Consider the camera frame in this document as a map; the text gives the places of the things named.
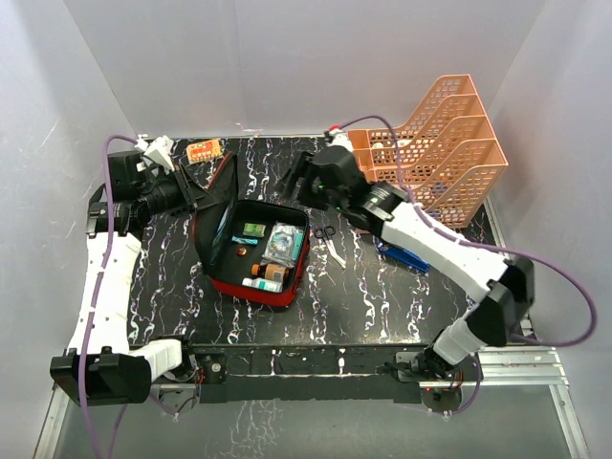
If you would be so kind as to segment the small teal packet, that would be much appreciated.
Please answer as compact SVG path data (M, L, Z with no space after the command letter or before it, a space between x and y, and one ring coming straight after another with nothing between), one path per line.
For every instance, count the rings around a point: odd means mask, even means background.
M259 242L257 238L247 238L247 237L238 237L238 236L232 236L230 240L232 243L236 243L240 245L247 245L247 246L256 246Z

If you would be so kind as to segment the black handled scissors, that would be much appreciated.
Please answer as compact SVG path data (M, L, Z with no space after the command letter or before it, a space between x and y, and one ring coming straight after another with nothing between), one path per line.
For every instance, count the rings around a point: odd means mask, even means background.
M313 235L317 239L331 239L335 234L336 230L333 226L319 227L313 230Z

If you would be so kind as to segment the green wind oil box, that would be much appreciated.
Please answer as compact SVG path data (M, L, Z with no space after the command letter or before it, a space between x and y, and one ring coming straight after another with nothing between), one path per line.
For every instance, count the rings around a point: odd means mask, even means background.
M264 224L246 223L243 227L243 234L252 238L260 238L265 235L266 226Z

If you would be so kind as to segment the teal round tape packet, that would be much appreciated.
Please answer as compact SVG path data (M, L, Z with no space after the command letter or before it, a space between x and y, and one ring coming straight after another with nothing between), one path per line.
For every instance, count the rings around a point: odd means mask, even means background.
M266 262L293 268L300 256L304 228L276 222L263 253Z

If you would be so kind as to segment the red black medicine case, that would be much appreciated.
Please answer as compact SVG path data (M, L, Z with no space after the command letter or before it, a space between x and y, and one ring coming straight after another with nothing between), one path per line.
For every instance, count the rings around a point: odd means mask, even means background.
M296 208L238 196L238 161L224 157L192 222L203 273L215 291L286 307L295 299L310 249L310 222Z

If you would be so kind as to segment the brown medicine bottle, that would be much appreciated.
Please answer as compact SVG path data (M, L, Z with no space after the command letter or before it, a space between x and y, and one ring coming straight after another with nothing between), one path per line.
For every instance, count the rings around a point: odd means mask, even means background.
M290 269L274 263L253 264L251 274L274 282L284 283L289 277Z

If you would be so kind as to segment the white green pill bottle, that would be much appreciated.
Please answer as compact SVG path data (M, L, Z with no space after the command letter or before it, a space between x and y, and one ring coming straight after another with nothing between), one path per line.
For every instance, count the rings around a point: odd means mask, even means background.
M283 289L283 284L278 281L273 281L265 278L244 278L242 285L265 292L280 293Z

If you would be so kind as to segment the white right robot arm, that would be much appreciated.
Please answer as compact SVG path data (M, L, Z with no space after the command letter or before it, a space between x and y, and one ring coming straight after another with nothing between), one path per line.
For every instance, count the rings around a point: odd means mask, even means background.
M475 303L413 359L412 372L445 380L481 348L505 346L533 305L533 262L472 246L425 214L405 191L367 182L346 135L334 131L327 141L319 153L304 151L296 157L278 182L278 192L308 208L335 208L355 228L424 259Z

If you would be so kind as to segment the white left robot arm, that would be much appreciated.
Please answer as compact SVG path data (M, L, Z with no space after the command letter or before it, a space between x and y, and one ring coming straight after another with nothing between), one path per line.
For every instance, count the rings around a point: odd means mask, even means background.
M55 384L77 405L140 404L159 378L190 381L197 358L178 335L131 349L127 324L133 272L151 218L194 213L211 195L171 158L173 140L137 138L130 151L103 154L104 182L88 202L88 261L72 338L51 360Z

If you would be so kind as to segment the orange snack packet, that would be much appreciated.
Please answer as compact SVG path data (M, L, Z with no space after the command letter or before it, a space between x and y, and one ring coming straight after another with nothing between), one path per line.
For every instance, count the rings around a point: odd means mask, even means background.
M190 143L186 147L186 156L190 164L202 164L214 161L223 156L219 139Z

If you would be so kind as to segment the blue stapler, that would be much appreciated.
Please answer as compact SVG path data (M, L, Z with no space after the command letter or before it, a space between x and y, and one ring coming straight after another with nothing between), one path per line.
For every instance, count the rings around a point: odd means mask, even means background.
M386 244L381 240L376 242L376 247L380 254L395 259L419 273L428 273L429 271L429 264L411 251Z

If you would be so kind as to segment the orange mesh file organizer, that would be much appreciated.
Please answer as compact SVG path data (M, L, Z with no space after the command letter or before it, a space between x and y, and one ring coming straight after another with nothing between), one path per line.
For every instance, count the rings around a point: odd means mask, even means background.
M472 77L440 76L395 132L398 149L385 127L348 131L366 179L403 178L432 218L467 227L508 166Z

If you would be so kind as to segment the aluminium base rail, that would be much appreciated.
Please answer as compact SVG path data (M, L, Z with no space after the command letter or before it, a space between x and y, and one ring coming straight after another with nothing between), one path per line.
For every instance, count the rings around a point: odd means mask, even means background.
M393 344L203 345L207 381L92 408L54 387L38 458L586 458L553 347L484 349L457 391L374 371Z

